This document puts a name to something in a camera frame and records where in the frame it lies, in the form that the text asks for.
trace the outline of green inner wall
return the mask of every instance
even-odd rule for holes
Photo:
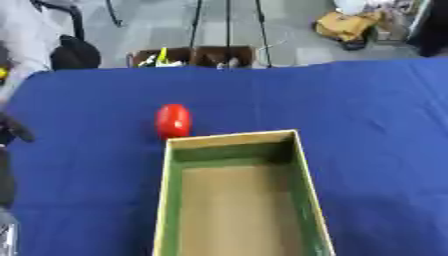
[[[180,211],[182,207],[182,170],[192,167],[244,166],[253,164],[291,164],[290,188],[297,217],[301,223],[303,255],[330,255],[317,228],[294,138],[278,143],[244,144],[200,149],[174,149],[168,183],[168,210],[162,241],[162,256],[177,256]]]

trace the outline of tripod leg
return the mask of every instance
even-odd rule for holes
[[[264,26],[265,17],[264,17],[263,10],[261,9],[261,0],[255,0],[255,3],[257,5],[258,21],[260,22],[261,34],[263,36],[263,43],[264,43],[264,49],[266,52],[268,68],[272,68],[271,53],[269,51],[268,39],[267,39],[267,35],[266,35],[266,27]]]
[[[232,53],[230,50],[230,41],[231,41],[231,27],[230,27],[230,19],[231,19],[231,11],[232,11],[232,3],[231,0],[226,0],[226,66],[229,67],[229,61],[232,58]]]
[[[117,15],[115,14],[114,7],[112,6],[111,0],[106,0],[106,6],[107,10],[109,11],[109,15],[112,18],[112,22],[117,27],[121,27],[123,25],[123,21],[117,18]]]
[[[190,39],[190,48],[191,49],[193,48],[194,42],[196,40],[196,32],[198,30],[199,18],[201,16],[201,10],[202,10],[202,1],[203,0],[198,0],[198,3],[196,5],[196,13],[194,15],[193,22],[191,24],[191,26],[192,26],[191,39]]]

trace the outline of tripod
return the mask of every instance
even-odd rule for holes
[[[258,18],[258,22],[260,23],[261,35],[263,38],[266,59],[268,62],[267,67],[272,68],[271,54],[269,51],[268,39],[267,39],[266,27],[265,27],[266,18],[264,16],[263,10],[261,8],[261,0],[255,0],[255,4],[256,4],[256,10],[257,10],[257,18]],[[193,18],[193,22],[191,24],[192,32],[191,32],[191,39],[190,39],[190,48],[193,48],[195,40],[196,40],[196,33],[197,33],[198,26],[199,26],[199,20],[200,20],[200,16],[201,16],[202,6],[203,6],[203,0],[197,0],[196,12],[195,12],[195,16]],[[231,49],[230,49],[230,42],[231,42],[231,24],[230,24],[230,22],[231,22],[231,11],[232,11],[231,7],[232,7],[231,0],[226,0],[226,34],[227,34],[226,35],[226,62],[227,63],[232,58]]]

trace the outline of white cloth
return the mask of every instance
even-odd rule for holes
[[[29,0],[1,0],[0,40],[13,62],[5,85],[0,89],[0,104],[31,74],[50,70],[50,54],[57,47],[62,28],[48,10],[39,12]]]
[[[345,15],[358,15],[367,6],[378,7],[394,2],[395,0],[334,0],[338,11]]]

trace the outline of tan bag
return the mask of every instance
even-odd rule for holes
[[[316,32],[326,37],[349,42],[361,38],[363,32],[378,23],[381,17],[381,12],[370,12],[357,16],[330,12],[317,21]]]

